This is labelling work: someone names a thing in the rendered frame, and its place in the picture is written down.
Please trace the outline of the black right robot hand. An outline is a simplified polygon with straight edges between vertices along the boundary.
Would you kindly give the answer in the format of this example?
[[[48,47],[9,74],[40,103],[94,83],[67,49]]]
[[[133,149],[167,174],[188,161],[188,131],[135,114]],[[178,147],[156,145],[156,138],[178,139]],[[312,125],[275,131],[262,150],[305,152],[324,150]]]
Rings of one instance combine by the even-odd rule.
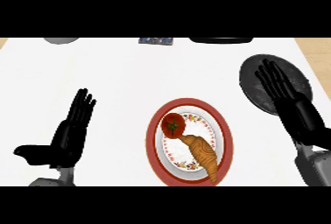
[[[274,61],[264,60],[255,72],[264,89],[272,98],[277,114],[292,138],[305,145],[315,145],[331,151],[331,129],[306,95],[300,93]]]

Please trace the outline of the grey round object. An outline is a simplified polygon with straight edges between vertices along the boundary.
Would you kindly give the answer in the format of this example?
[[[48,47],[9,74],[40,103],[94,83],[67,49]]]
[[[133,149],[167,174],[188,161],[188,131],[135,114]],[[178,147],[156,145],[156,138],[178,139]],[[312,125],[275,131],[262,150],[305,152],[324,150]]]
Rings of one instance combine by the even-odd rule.
[[[51,44],[64,45],[79,40],[79,38],[45,38],[45,40]]]

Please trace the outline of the red tomato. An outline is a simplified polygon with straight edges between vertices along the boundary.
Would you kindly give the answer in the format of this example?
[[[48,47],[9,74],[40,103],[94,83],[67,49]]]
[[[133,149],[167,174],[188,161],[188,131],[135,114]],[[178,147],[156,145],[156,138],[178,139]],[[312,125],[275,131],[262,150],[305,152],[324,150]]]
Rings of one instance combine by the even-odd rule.
[[[178,113],[169,113],[162,120],[162,131],[167,138],[176,139],[182,136],[187,123],[184,117]]]

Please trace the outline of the blue patterned box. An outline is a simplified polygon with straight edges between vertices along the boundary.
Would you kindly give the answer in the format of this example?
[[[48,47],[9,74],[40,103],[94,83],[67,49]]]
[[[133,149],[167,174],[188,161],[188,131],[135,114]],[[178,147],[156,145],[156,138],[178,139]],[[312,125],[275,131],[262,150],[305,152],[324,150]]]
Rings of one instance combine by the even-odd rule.
[[[173,38],[139,38],[141,44],[151,44],[151,45],[173,45]]]

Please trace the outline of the golden brown croissant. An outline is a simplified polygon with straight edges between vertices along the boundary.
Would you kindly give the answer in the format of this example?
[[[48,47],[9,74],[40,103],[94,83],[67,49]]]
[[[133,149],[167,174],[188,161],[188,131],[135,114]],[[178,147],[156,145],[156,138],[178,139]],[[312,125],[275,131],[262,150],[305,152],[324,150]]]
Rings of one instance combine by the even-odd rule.
[[[191,154],[206,169],[212,183],[218,183],[218,156],[213,147],[201,136],[181,136],[181,141],[190,146]]]

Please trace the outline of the red rimmed floral plate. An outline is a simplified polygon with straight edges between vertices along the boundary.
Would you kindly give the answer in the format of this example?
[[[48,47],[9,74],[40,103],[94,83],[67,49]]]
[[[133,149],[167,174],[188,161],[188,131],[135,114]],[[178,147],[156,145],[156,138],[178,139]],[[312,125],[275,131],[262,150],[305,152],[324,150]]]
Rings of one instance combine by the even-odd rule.
[[[157,111],[148,127],[147,152],[169,186],[218,186],[234,160],[234,138],[221,112],[204,101],[181,98]]]

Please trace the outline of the dark grey pan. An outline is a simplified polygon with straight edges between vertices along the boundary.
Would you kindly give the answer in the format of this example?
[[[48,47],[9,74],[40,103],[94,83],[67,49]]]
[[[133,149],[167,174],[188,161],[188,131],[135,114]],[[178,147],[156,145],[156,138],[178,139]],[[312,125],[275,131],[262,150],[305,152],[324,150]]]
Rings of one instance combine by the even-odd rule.
[[[255,75],[259,66],[264,64],[264,59],[274,61],[287,74],[287,77],[295,85],[295,89],[305,94],[309,100],[314,100],[314,92],[303,72],[296,65],[281,57],[272,54],[256,54],[243,63],[240,70],[240,85],[243,92],[252,101],[253,105],[266,113],[277,116],[274,101],[265,91],[264,84]]]

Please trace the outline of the black appliance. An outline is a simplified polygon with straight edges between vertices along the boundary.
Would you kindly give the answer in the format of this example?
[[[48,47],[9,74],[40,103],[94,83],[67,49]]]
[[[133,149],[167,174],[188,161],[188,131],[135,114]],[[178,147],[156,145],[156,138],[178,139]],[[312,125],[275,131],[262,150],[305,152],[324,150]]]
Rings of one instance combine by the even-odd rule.
[[[255,38],[190,38],[196,43],[204,44],[243,44],[250,43]]]

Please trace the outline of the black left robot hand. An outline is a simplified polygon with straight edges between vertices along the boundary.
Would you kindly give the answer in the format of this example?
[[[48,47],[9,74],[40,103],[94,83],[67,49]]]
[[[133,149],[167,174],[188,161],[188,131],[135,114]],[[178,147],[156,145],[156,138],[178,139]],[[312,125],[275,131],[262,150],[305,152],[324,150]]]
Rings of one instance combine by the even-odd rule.
[[[97,100],[89,90],[80,89],[51,145],[21,145],[15,148],[15,155],[23,157],[30,165],[49,165],[51,169],[76,166],[83,154],[95,105]]]

